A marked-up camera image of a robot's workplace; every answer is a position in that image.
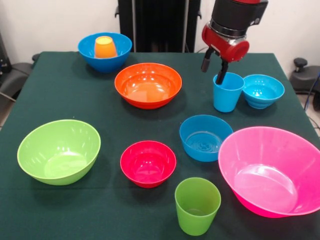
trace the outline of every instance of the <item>table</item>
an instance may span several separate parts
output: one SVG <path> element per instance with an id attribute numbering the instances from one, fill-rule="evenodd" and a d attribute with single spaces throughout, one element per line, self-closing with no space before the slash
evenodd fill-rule
<path id="1" fill-rule="evenodd" d="M 217 162 L 197 162 L 184 152 L 180 124 L 198 114 L 222 118 L 234 131 L 249 126 L 282 128 L 320 147 L 316 132 L 273 54 L 248 54 L 242 61 L 232 63 L 229 70 L 243 77 L 257 73 L 275 77 L 285 87 L 284 96 L 267 109 L 257 110 L 249 107 L 242 95 L 232 113 L 214 109 L 212 78 L 221 63 L 218 57 L 212 57 L 209 71 L 202 73 L 203 56 L 131 53 L 126 66 L 163 63 L 176 69 L 183 80 L 180 93 L 168 105 L 142 110 L 118 95 L 114 88 L 116 72 L 95 72 L 77 52 L 42 53 L 0 132 L 1 239 L 190 239 L 178 225 L 174 200 L 176 186 L 189 177 L 212 181 L 222 196 L 212 226 L 198 239 L 320 239 L 320 212 L 279 219 L 255 215 L 238 202 Z M 51 186 L 26 175 L 18 166 L 16 154 L 21 140 L 31 130 L 60 119 L 93 125 L 101 136 L 101 150 L 95 165 L 81 180 L 72 185 Z M 137 187 L 120 169 L 125 148 L 142 140 L 163 142 L 177 157 L 175 172 L 157 188 Z"/>

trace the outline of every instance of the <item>white wall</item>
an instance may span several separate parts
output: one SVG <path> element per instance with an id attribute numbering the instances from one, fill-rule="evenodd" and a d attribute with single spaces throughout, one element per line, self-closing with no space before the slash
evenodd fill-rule
<path id="1" fill-rule="evenodd" d="M 12 63 L 42 51 L 77 51 L 98 32 L 120 32 L 117 0 L 0 0 L 0 32 Z"/>
<path id="2" fill-rule="evenodd" d="M 205 46 L 203 26 L 215 1 L 201 0 L 195 50 Z M 76 51 L 96 32 L 119 32 L 117 0 L 0 0 L 0 32 L 10 60 L 30 62 L 41 51 Z M 295 57 L 320 65 L 320 0 L 269 0 L 258 26 L 248 31 L 250 52 L 275 53 L 287 75 Z"/>

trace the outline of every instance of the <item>blue cable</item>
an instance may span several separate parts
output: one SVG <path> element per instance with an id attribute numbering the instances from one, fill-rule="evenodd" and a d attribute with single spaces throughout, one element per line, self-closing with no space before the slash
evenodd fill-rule
<path id="1" fill-rule="evenodd" d="M 305 111 L 307 111 L 307 109 L 308 109 L 308 107 L 309 107 L 309 98 L 310 98 L 310 95 L 311 95 L 311 93 L 312 93 L 312 90 L 313 90 L 313 89 L 315 88 L 315 86 L 318 84 L 319 80 L 320 80 L 320 72 L 319 72 L 318 77 L 317 77 L 316 80 L 314 81 L 312 87 L 310 88 L 310 91 L 309 91 L 309 93 L 308 93 L 308 97 L 306 98 L 306 101 L 305 101 L 305 104 L 304 104 L 304 108 L 303 108 Z"/>

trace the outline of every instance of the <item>light blue bowl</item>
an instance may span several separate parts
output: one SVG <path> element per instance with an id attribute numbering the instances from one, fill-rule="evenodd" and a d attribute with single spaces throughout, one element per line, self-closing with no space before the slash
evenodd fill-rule
<path id="1" fill-rule="evenodd" d="M 179 133 L 183 148 L 191 158 L 213 162 L 218 160 L 220 146 L 233 130 L 218 117 L 196 115 L 181 124 Z"/>
<path id="2" fill-rule="evenodd" d="M 251 107 L 265 109 L 284 95 L 285 87 L 271 76 L 254 74 L 244 78 L 243 93 Z"/>
<path id="3" fill-rule="evenodd" d="M 95 42 L 101 36 L 108 36 L 113 39 L 118 56 L 95 58 Z M 115 32 L 101 32 L 89 35 L 78 44 L 78 50 L 86 63 L 101 73 L 112 73 L 121 68 L 127 60 L 131 48 L 131 40 L 127 36 Z"/>

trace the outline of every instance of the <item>bowl rim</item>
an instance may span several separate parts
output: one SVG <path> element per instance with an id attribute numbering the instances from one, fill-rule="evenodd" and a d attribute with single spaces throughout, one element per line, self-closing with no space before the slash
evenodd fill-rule
<path id="1" fill-rule="evenodd" d="M 169 97 L 167 97 L 166 99 L 163 99 L 163 100 L 160 100 L 160 101 L 137 101 L 137 100 L 134 100 L 130 97 L 127 97 L 126 95 L 124 95 L 118 88 L 117 88 L 117 79 L 118 76 L 122 73 L 122 72 L 125 72 L 127 71 L 128 69 L 131 69 L 135 66 L 140 66 L 140 65 L 146 65 L 146 64 L 149 64 L 149 65 L 156 65 L 156 66 L 159 66 L 159 67 L 163 67 L 163 68 L 166 68 L 166 69 L 171 69 L 172 71 L 176 72 L 176 74 L 179 76 L 178 78 L 178 88 L 177 90 L 171 94 Z M 168 66 L 168 65 L 165 65 L 165 64 L 162 64 L 162 63 L 157 63 L 157 62 L 141 62 L 141 63 L 136 63 L 136 64 L 133 64 L 133 65 L 130 65 L 130 66 L 127 66 L 126 68 L 122 69 L 116 76 L 115 76 L 115 79 L 114 79 L 114 87 L 116 89 L 116 91 L 125 99 L 129 99 L 130 101 L 132 102 L 136 102 L 136 103 L 144 103 L 144 104 L 155 104 L 155 103 L 161 103 L 161 102 L 165 102 L 171 98 L 174 98 L 181 90 L 182 88 L 182 78 L 181 78 L 181 75 L 178 73 L 178 71 L 176 71 L 175 69 L 173 69 L 172 67 Z"/>
<path id="2" fill-rule="evenodd" d="M 228 136 L 222 143 L 220 149 L 223 148 L 223 146 L 226 144 L 226 142 L 228 141 L 229 138 L 232 138 L 233 136 L 239 134 L 240 132 L 244 132 L 244 131 L 247 131 L 247 130 L 251 130 L 251 129 L 271 129 L 271 130 L 277 130 L 279 132 L 285 132 L 291 136 L 294 136 L 295 138 L 297 139 L 300 139 L 304 142 L 306 142 L 311 148 L 315 149 L 316 151 L 320 152 L 320 150 L 314 146 L 311 142 L 309 142 L 308 140 L 304 139 L 303 137 L 293 133 L 293 132 L 290 132 L 290 131 L 287 131 L 287 130 L 284 130 L 284 129 L 281 129 L 281 128 L 277 128 L 277 127 L 273 127 L 273 126 L 251 126 L 251 127 L 245 127 L 245 128 L 242 128 L 240 130 L 237 130 L 235 131 L 234 133 L 232 133 L 230 136 Z M 270 209 L 267 209 L 265 207 L 261 207 L 259 204 L 255 204 L 255 203 L 252 203 L 250 200 L 248 200 L 246 197 L 242 196 L 241 194 L 238 193 L 238 191 L 234 188 L 233 185 L 230 184 L 230 181 L 228 181 L 227 177 L 225 176 L 224 172 L 222 171 L 222 167 L 220 165 L 220 157 L 221 157 L 221 151 L 219 151 L 219 154 L 218 154 L 218 165 L 219 165 L 219 169 L 220 169 L 220 172 L 221 172 L 221 175 L 223 176 L 224 180 L 226 181 L 226 183 L 228 184 L 228 186 L 232 189 L 232 191 L 234 191 L 237 195 L 239 195 L 242 199 L 244 199 L 245 201 L 247 201 L 248 203 L 250 203 L 251 205 L 254 205 L 266 212 L 269 212 L 269 213 L 273 213 L 273 214 L 278 214 L 278 215 L 283 215 L 283 216 L 301 216 L 301 215 L 307 215 L 307 214 L 311 214 L 311 213 L 314 213 L 318 210 L 320 210 L 320 205 L 313 209 L 313 210 L 310 210 L 310 211 L 305 211 L 305 212 L 300 212 L 300 213 L 291 213 L 291 212 L 281 212 L 281 211 L 273 211 L 273 210 L 270 210 Z"/>
<path id="3" fill-rule="evenodd" d="M 60 177 L 42 177 L 42 176 L 37 176 L 37 175 L 35 175 L 35 174 L 33 174 L 33 173 L 30 173 L 30 172 L 26 171 L 26 170 L 23 168 L 23 166 L 21 165 L 21 163 L 20 163 L 21 160 L 20 160 L 20 158 L 19 158 L 20 150 L 21 150 L 21 147 L 22 147 L 23 143 L 28 139 L 28 137 L 29 137 L 31 134 L 33 134 L 33 133 L 36 132 L 37 130 L 39 130 L 39 129 L 45 127 L 45 126 L 48 126 L 48 125 L 51 125 L 51 124 L 55 124 L 55 123 L 60 123 L 60 122 L 78 122 L 78 123 L 85 124 L 85 125 L 87 125 L 89 128 L 91 128 L 91 129 L 96 133 L 96 136 L 97 136 L 97 138 L 98 138 L 98 148 L 97 148 L 96 153 L 94 154 L 95 157 L 93 157 L 93 158 L 92 158 L 83 168 L 81 168 L 80 170 L 78 170 L 78 171 L 76 171 L 76 172 L 74 172 L 74 173 L 72 173 L 72 174 L 66 175 L 66 176 L 60 176 Z M 42 124 L 42 125 L 36 127 L 35 129 L 33 129 L 31 132 L 29 132 L 29 133 L 23 138 L 23 140 L 21 141 L 21 143 L 20 143 L 20 145 L 19 145 L 19 147 L 18 147 L 17 153 L 16 153 L 16 157 L 17 157 L 17 162 L 18 162 L 20 168 L 21 168 L 26 174 L 30 175 L 31 177 L 36 178 L 36 179 L 41 179 L 41 180 L 60 180 L 60 179 L 64 179 L 64 178 L 68 178 L 68 177 L 71 177 L 71 176 L 73 176 L 73 175 L 76 175 L 76 174 L 78 174 L 79 172 L 81 172 L 82 170 L 84 170 L 85 168 L 87 168 L 90 164 L 92 164 L 92 163 L 95 161 L 95 159 L 97 158 L 97 156 L 98 156 L 98 153 L 99 153 L 99 151 L 100 151 L 100 147 L 101 147 L 101 138 L 100 138 L 100 135 L 99 135 L 98 131 L 97 131 L 92 125 L 90 125 L 90 124 L 87 123 L 87 122 L 84 122 L 84 121 L 81 121 L 81 120 L 76 120 L 76 119 L 60 119 L 60 120 L 50 121 L 50 122 L 47 122 L 47 123 L 45 123 L 45 124 Z"/>
<path id="4" fill-rule="evenodd" d="M 137 181 L 137 180 L 135 180 L 134 178 L 128 176 L 127 173 L 126 173 L 126 171 L 124 171 L 124 169 L 123 169 L 123 164 L 122 164 L 122 163 L 123 163 L 123 156 L 124 156 L 124 154 L 125 154 L 132 146 L 139 145 L 139 144 L 146 143 L 146 142 L 148 142 L 148 143 L 156 143 L 156 144 L 162 145 L 162 146 L 164 146 L 166 149 L 168 149 L 169 152 L 171 152 L 171 153 L 173 154 L 173 157 L 174 157 L 174 158 L 173 158 L 173 160 L 174 160 L 174 166 L 173 166 L 171 172 L 170 172 L 167 176 L 165 176 L 163 179 L 161 179 L 161 180 L 153 181 L 153 182 Z M 159 142 L 159 141 L 154 141 L 154 140 L 143 140 L 143 141 L 135 142 L 135 143 L 131 144 L 130 146 L 128 146 L 128 147 L 123 151 L 123 153 L 121 154 L 121 157 L 120 157 L 120 168 L 121 168 L 121 171 L 123 172 L 123 174 L 124 174 L 129 180 L 131 180 L 132 182 L 138 183 L 138 184 L 140 184 L 140 185 L 153 185 L 153 184 L 158 184 L 158 183 L 161 183 L 161 182 L 167 180 L 167 179 L 174 173 L 174 171 L 175 171 L 175 169 L 176 169 L 176 166 L 177 166 L 177 157 L 176 157 L 174 151 L 173 151 L 169 146 L 167 146 L 166 144 L 164 144 L 164 143 L 162 143 L 162 142 Z"/>
<path id="5" fill-rule="evenodd" d="M 279 96 L 277 96 L 277 97 L 268 98 L 268 99 L 263 99 L 263 98 L 260 98 L 260 97 L 253 96 L 253 95 L 249 94 L 249 93 L 246 91 L 246 89 L 247 89 L 247 88 L 246 88 L 246 78 L 249 78 L 249 77 L 252 77 L 252 76 L 268 77 L 268 78 L 270 78 L 270 79 L 275 80 L 275 81 L 278 82 L 278 83 L 280 84 L 280 86 L 282 87 L 282 93 L 281 93 Z M 244 80 L 244 86 L 243 86 L 242 91 L 243 91 L 244 95 L 245 95 L 245 96 L 248 96 L 248 97 L 251 97 L 251 98 L 253 98 L 253 99 L 262 100 L 262 101 L 276 101 L 276 100 L 278 100 L 279 98 L 281 98 L 281 97 L 285 94 L 285 92 L 286 92 L 285 86 L 282 84 L 282 82 L 280 82 L 278 79 L 276 79 L 276 78 L 274 78 L 274 77 L 272 77 L 272 76 L 268 76 L 268 75 L 265 75 L 265 74 L 251 74 L 251 75 L 245 76 L 245 77 L 243 78 L 243 80 Z"/>
<path id="6" fill-rule="evenodd" d="M 126 39 L 129 40 L 129 42 L 130 42 L 130 47 L 129 47 L 129 49 L 128 49 L 125 53 L 123 53 L 123 54 L 121 54 L 121 55 L 118 55 L 118 56 L 108 57 L 108 58 L 96 58 L 96 57 L 92 57 L 92 56 L 89 56 L 89 55 L 87 55 L 87 54 L 82 53 L 82 52 L 80 51 L 80 49 L 79 49 L 80 43 L 81 43 L 83 40 L 85 40 L 86 38 L 88 38 L 88 37 L 91 37 L 91 36 L 94 36 L 94 35 L 99 35 L 99 34 L 107 34 L 107 37 L 110 37 L 110 36 L 108 36 L 108 34 L 122 35 L 122 36 L 124 36 L 124 38 L 126 38 Z M 83 55 L 83 56 L 85 56 L 86 58 L 89 58 L 89 59 L 95 59 L 95 60 L 116 59 L 116 58 L 119 58 L 119 57 L 121 57 L 121 56 L 123 56 L 123 55 L 125 55 L 125 54 L 127 54 L 128 52 L 131 51 L 131 49 L 132 49 L 132 41 L 131 41 L 131 39 L 128 38 L 126 35 L 121 34 L 121 33 L 118 33 L 118 32 L 112 32 L 112 31 L 97 32 L 97 33 L 90 34 L 90 35 L 85 36 L 84 38 L 82 38 L 82 39 L 79 41 L 77 48 L 78 48 L 78 51 L 79 51 L 79 53 L 80 53 L 81 55 Z"/>
<path id="7" fill-rule="evenodd" d="M 209 115 L 209 114 L 193 115 L 193 116 L 188 117 L 186 120 L 184 120 L 184 121 L 181 123 L 181 125 L 180 125 L 180 128 L 179 128 L 179 136 L 180 136 L 180 139 L 181 139 L 182 143 L 185 144 L 186 146 L 188 146 L 189 148 L 191 148 L 191 149 L 193 149 L 193 150 L 195 150 L 195 151 L 197 151 L 197 152 L 203 153 L 203 154 L 208 154 L 208 155 L 217 154 L 217 153 L 220 151 L 222 144 L 221 144 L 221 146 L 219 147 L 219 149 L 218 149 L 217 151 L 214 151 L 214 152 L 204 152 L 204 151 L 199 151 L 199 150 L 196 150 L 196 149 L 190 147 L 190 146 L 187 144 L 187 142 L 185 141 L 185 139 L 182 137 L 181 132 L 182 132 L 183 125 L 186 124 L 186 122 L 189 121 L 190 119 L 198 118 L 198 117 L 209 117 L 209 118 L 211 118 L 211 119 L 220 120 L 222 123 L 226 124 L 226 125 L 231 129 L 230 135 L 234 133 L 234 130 L 232 129 L 232 127 L 230 126 L 230 124 L 227 123 L 225 120 L 221 119 L 220 117 L 213 116 L 213 115 Z"/>

